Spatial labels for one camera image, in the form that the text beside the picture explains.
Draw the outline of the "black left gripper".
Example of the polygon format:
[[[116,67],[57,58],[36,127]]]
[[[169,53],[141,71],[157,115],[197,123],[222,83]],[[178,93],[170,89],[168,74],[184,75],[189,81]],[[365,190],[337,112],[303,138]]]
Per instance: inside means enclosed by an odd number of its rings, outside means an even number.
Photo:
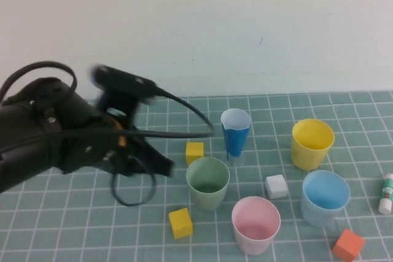
[[[70,139],[60,169],[70,174],[82,167],[93,167],[113,175],[149,174],[171,177],[174,162],[154,149],[140,130],[126,124],[126,118],[107,114],[102,134],[94,133]]]

